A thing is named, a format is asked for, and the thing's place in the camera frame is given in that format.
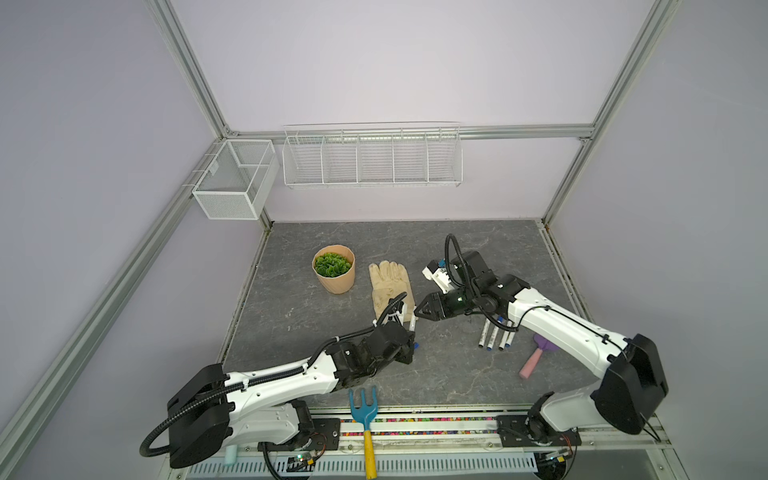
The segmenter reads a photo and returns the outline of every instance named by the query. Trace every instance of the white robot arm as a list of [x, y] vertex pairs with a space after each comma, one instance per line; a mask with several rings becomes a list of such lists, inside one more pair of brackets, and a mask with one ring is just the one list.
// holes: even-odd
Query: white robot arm
[[[451, 241], [456, 258], [448, 263]], [[569, 429], [603, 423], [640, 433], [666, 396], [653, 342], [602, 329], [516, 276], [496, 276], [479, 253], [462, 254], [452, 235], [445, 241], [445, 260], [432, 261], [423, 273], [441, 291], [429, 294], [415, 308], [416, 316], [439, 321], [479, 313], [511, 333], [529, 328], [598, 378], [571, 392], [544, 394], [525, 420], [523, 434], [533, 442], [549, 445]], [[296, 399], [359, 385], [392, 361], [411, 363], [415, 334], [398, 316], [405, 295], [392, 299], [374, 326], [329, 339], [308, 359], [254, 372], [224, 374], [220, 363], [204, 367], [168, 402], [168, 418], [142, 442], [140, 453], [170, 453], [170, 466], [183, 468], [228, 445], [259, 442], [265, 451], [267, 445], [283, 451], [306, 447], [322, 419], [313, 421], [306, 403]], [[151, 448], [166, 429], [169, 444]]]
[[[453, 243], [456, 258], [449, 262]], [[655, 344], [642, 335], [629, 339], [583, 319], [514, 275], [496, 276], [479, 253], [462, 254], [453, 235], [445, 239], [445, 259], [423, 270], [441, 292], [415, 309], [418, 317], [439, 321], [483, 314], [499, 329], [520, 326], [539, 333], [570, 353], [598, 381], [566, 393], [542, 396], [528, 413], [528, 436], [541, 444], [574, 427], [610, 423], [640, 433], [667, 395], [667, 381]]]
[[[139, 452], [170, 453], [170, 466], [183, 468], [228, 445], [259, 442], [286, 451], [307, 445], [319, 421], [296, 399], [359, 385], [391, 362], [411, 363], [415, 334], [399, 314], [405, 296], [392, 299], [375, 326], [333, 337], [307, 359], [254, 372], [224, 374], [220, 363], [202, 368], [168, 401], [168, 418]], [[168, 445], [152, 448], [165, 430]]]

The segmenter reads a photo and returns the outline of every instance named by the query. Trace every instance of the work glove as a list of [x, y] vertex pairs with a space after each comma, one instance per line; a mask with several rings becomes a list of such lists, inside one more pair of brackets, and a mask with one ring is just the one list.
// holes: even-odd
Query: work glove
[[403, 299], [403, 303], [408, 305], [408, 310], [406, 317], [402, 320], [403, 322], [415, 320], [411, 280], [408, 278], [406, 268], [398, 263], [384, 260], [379, 265], [375, 263], [368, 265], [368, 271], [371, 274], [371, 285], [373, 285], [373, 309], [376, 311], [376, 318], [382, 314], [390, 299], [407, 292], [408, 295]]

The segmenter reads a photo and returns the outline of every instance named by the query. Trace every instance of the gray marble surface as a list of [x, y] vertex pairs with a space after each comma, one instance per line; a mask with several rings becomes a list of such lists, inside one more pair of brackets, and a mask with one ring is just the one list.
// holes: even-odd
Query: gray marble surface
[[[477, 250], [497, 275], [512, 273], [572, 310], [543, 239], [532, 220], [276, 223], [225, 359], [225, 371], [278, 366], [310, 356], [325, 339], [370, 325], [374, 317], [369, 263], [390, 260], [408, 270], [415, 301], [437, 286], [421, 270], [443, 255], [445, 235], [462, 250]], [[356, 255], [352, 289], [333, 295], [311, 267], [317, 250], [335, 243]], [[477, 346], [485, 320], [461, 316], [416, 324], [413, 363], [392, 363], [366, 386], [377, 385], [380, 405], [533, 403], [595, 378], [568, 354], [545, 353], [528, 380], [518, 371], [536, 349], [521, 329], [510, 349]], [[307, 398], [310, 406], [347, 406], [346, 392]]]

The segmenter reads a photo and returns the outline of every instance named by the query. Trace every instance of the wire shelf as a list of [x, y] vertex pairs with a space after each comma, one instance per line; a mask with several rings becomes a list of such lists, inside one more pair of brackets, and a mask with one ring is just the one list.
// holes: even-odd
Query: wire shelf
[[462, 170], [458, 126], [322, 134], [286, 127], [283, 175], [292, 188], [458, 185]]
[[269, 140], [225, 140], [192, 194], [211, 220], [257, 220], [280, 163]]

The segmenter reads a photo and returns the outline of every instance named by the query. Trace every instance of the blue garden fork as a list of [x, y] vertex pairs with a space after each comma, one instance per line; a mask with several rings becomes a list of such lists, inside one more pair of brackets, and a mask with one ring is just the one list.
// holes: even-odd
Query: blue garden fork
[[376, 457], [373, 454], [373, 439], [371, 438], [371, 421], [379, 413], [379, 402], [376, 400], [376, 387], [371, 388], [373, 392], [373, 404], [366, 403], [366, 390], [360, 389], [360, 399], [362, 400], [360, 408], [355, 407], [355, 393], [349, 389], [349, 409], [352, 411], [352, 418], [355, 422], [362, 423], [365, 430], [362, 434], [366, 440], [366, 479], [376, 478]]

